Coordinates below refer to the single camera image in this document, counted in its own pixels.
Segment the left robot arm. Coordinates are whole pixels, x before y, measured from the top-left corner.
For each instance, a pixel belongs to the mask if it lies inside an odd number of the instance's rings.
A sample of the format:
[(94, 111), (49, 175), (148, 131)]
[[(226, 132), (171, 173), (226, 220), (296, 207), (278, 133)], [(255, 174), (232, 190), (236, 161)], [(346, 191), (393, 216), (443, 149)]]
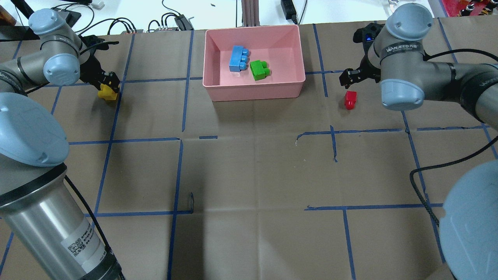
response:
[(64, 185), (69, 142), (55, 117), (29, 89), (78, 81), (116, 100), (120, 80), (94, 56), (109, 42), (80, 37), (53, 9), (29, 18), (39, 51), (1, 64), (1, 218), (53, 280), (123, 280), (122, 268), (90, 210), (90, 222)]

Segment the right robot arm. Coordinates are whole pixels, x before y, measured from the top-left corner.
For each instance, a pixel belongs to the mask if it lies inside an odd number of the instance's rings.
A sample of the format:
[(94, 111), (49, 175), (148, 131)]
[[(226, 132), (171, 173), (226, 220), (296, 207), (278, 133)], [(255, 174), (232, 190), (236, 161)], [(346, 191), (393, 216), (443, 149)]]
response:
[[(341, 85), (348, 88), (365, 79), (375, 80), (388, 110), (414, 110), (425, 100), (456, 102), (477, 121), (497, 129), (497, 64), (431, 62), (422, 40), (432, 24), (426, 7), (408, 3), (397, 8), (386, 23), (356, 30), (353, 41), (363, 43), (365, 55), (357, 69), (343, 71)], [(409, 174), (416, 195), (438, 226), (441, 250), (456, 280), (497, 279), (498, 163), (490, 161), (466, 172), (448, 193), (440, 219), (418, 189), (414, 175), (467, 161), (496, 142), (494, 138), (469, 156)]]

